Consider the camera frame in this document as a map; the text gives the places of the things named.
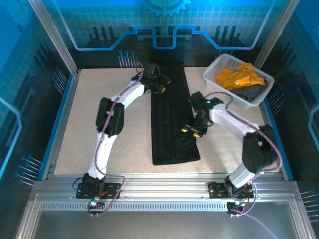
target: beige table surface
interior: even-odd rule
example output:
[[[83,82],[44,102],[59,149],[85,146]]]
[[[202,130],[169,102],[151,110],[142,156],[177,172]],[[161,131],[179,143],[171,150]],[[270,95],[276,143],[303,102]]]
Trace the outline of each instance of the beige table surface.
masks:
[[[185,68],[190,93],[211,92],[202,74],[205,67]],[[94,154],[97,131],[95,119],[100,99],[112,97],[128,84],[135,69],[83,69],[77,85],[55,174],[84,174]],[[259,107],[230,109],[246,119],[264,124]],[[176,165],[154,166],[151,141],[151,95],[137,98],[125,111],[125,124],[108,161],[108,173],[181,173],[234,171],[241,163],[242,143],[215,124],[205,137],[197,139],[201,159]]]

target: yellow cloth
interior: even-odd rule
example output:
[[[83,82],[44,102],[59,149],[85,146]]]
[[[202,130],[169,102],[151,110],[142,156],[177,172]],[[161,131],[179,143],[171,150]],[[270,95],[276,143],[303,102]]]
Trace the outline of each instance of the yellow cloth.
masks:
[[[216,76],[216,83],[229,91],[255,84],[265,85],[265,80],[256,74],[251,63],[241,64],[237,69],[238,72],[234,72],[223,68],[222,72]]]

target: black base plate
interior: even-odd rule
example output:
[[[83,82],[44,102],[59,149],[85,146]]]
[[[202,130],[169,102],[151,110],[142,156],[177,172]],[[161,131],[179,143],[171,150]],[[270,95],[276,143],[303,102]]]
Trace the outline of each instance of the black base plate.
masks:
[[[120,183],[105,183],[103,192],[109,191],[109,193],[105,194],[101,197],[101,199],[113,199],[119,190],[121,184]],[[93,199],[96,196],[96,192],[92,189],[85,186],[84,183],[79,183],[78,189],[76,192],[77,199]]]
[[[247,189],[249,192],[249,199],[254,198],[253,188],[251,185],[245,185],[241,189],[239,189],[237,192],[235,192],[232,196],[230,196],[225,188],[224,183],[216,183],[216,182],[210,182],[208,183],[208,192],[209,192],[209,198],[210,199],[216,199],[216,198],[231,198],[231,199],[247,199],[248,195],[244,192],[244,189]]]

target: blue light strip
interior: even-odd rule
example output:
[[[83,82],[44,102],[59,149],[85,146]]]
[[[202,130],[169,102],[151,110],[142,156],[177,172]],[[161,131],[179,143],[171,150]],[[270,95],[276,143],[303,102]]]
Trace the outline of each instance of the blue light strip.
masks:
[[[316,133],[313,129],[313,121],[314,121],[314,114],[319,110],[319,105],[316,105],[315,107],[313,107],[313,109],[310,111],[310,115],[309,115],[309,121],[308,121],[308,129],[311,133],[311,136],[314,139],[315,145],[319,151],[319,142],[318,142],[318,138],[316,136]]]
[[[275,133],[275,139],[276,139],[276,142],[277,142],[277,147],[278,147],[278,149],[280,151],[280,154],[281,154],[281,156],[283,158],[283,163],[284,163],[284,167],[285,167],[285,171],[286,171],[286,175],[287,175],[288,181],[293,181],[294,177],[293,177],[293,174],[291,173],[291,169],[289,167],[289,162],[288,162],[288,159],[287,159],[287,156],[286,156],[286,153],[285,153],[285,149],[284,149],[283,143],[281,142],[280,135],[279,135],[279,132],[278,132],[278,128],[277,128],[277,125],[276,125],[276,122],[275,122],[275,118],[274,118],[274,115],[273,115],[273,113],[271,111],[270,104],[269,104],[269,101],[268,101],[267,97],[265,98],[265,105],[266,105],[266,108],[267,108],[267,112],[268,112],[268,115],[269,115],[269,119],[270,119],[271,125],[272,125],[274,133]]]
[[[49,143],[48,143],[48,146],[46,147],[46,151],[45,151],[45,154],[44,154],[44,157],[43,157],[43,161],[42,161],[42,165],[41,165],[41,168],[40,168],[40,171],[39,171],[39,174],[38,174],[37,181],[41,181],[41,179],[42,179],[42,177],[44,175],[45,168],[46,168],[46,165],[47,165],[48,160],[49,160],[50,151],[51,151],[51,148],[52,148],[52,145],[53,145],[54,137],[55,137],[55,134],[56,134],[58,126],[59,126],[59,122],[60,122],[60,119],[61,119],[62,111],[63,111],[64,105],[65,105],[65,102],[66,102],[66,98],[68,96],[68,92],[70,90],[71,83],[72,83],[72,75],[70,74],[68,83],[66,85],[66,88],[65,88],[62,100],[61,100],[61,104],[60,104],[60,107],[59,107],[58,114],[57,114],[57,116],[55,118],[55,122],[54,122],[54,125],[53,125],[53,128],[52,128],[52,133],[51,133],[51,136],[50,136],[50,139],[49,139]]]
[[[236,47],[233,47],[233,46],[218,46],[217,43],[211,39],[211,37],[207,34],[206,31],[197,31],[196,30],[196,26],[194,25],[185,25],[185,26],[176,26],[173,30],[173,41],[172,41],[172,46],[157,46],[157,43],[156,43],[156,30],[153,26],[133,26],[133,31],[127,31],[127,32],[124,32],[120,37],[119,39],[117,39],[114,44],[111,46],[111,47],[100,47],[100,48],[79,48],[75,42],[75,39],[71,33],[71,30],[69,29],[58,5],[55,3],[55,7],[56,7],[56,10],[58,11],[60,17],[61,17],[61,20],[64,24],[64,27],[74,45],[74,48],[77,49],[78,51],[112,51],[123,39],[124,37],[126,37],[127,35],[137,35],[138,34],[138,30],[139,29],[147,29],[147,30],[151,30],[152,31],[152,36],[153,36],[153,47],[154,49],[157,49],[157,50],[172,50],[176,47],[176,41],[177,41],[177,30],[179,29],[191,29],[191,33],[192,34],[201,34],[203,35],[217,50],[252,50],[254,49],[259,37],[260,37],[260,34],[262,33],[263,29],[264,29],[264,26],[269,18],[269,15],[274,7],[274,4],[275,4],[275,1],[273,1],[272,5],[270,6],[266,16],[265,16],[265,19],[263,21],[263,23],[261,24],[260,26],[260,29],[256,35],[256,38],[253,42],[253,45],[250,46],[250,47],[241,47],[241,46],[236,46]]]
[[[18,140],[19,135],[20,135],[20,132],[21,132],[21,130],[22,130],[22,123],[21,123],[20,113],[19,113],[19,111],[18,111],[16,108],[14,108],[12,105],[10,105],[10,104],[9,104],[7,101],[5,101],[2,97],[0,97],[0,102],[1,102],[2,104],[4,104],[12,113],[15,114],[16,120],[18,121],[18,129],[17,129],[17,131],[15,132],[15,135],[14,135],[14,138],[13,138],[12,143],[11,143],[11,145],[10,145],[10,148],[9,148],[9,150],[8,150],[8,152],[7,152],[6,156],[5,156],[5,158],[4,158],[4,162],[3,162],[2,166],[1,166],[1,169],[0,169],[0,180],[1,180],[1,178],[2,178],[2,176],[3,176],[3,173],[4,173],[4,170],[5,170],[5,168],[6,168],[7,164],[8,164],[8,162],[9,162],[9,159],[10,159],[10,157],[11,157],[12,151],[13,151],[14,146],[15,146],[15,144],[16,144],[16,141]]]

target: white plastic basket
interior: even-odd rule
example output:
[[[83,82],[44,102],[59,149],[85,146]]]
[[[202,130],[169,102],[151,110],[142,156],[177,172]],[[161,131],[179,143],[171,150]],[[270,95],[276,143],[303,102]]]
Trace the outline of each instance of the white plastic basket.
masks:
[[[238,71],[237,66],[243,63],[244,63],[243,61],[237,59],[236,57],[233,57],[229,54],[222,54],[219,57],[217,57],[216,60],[214,60],[214,62],[210,64],[210,66],[208,66],[208,68],[205,70],[203,74],[203,77],[206,81],[208,88],[210,88],[213,91],[223,91],[230,94],[233,97],[235,104],[239,105],[240,107],[244,109],[248,109],[253,106],[258,106],[261,103],[261,101],[264,100],[266,95],[271,90],[275,80],[270,75],[255,68],[257,75],[264,78],[264,80],[267,81],[268,87],[253,102],[248,102],[244,100],[243,98],[235,95],[234,93],[231,93],[230,91],[226,90],[225,88],[221,87],[220,85],[216,83],[216,75],[221,73],[223,68],[231,69],[233,71]]]

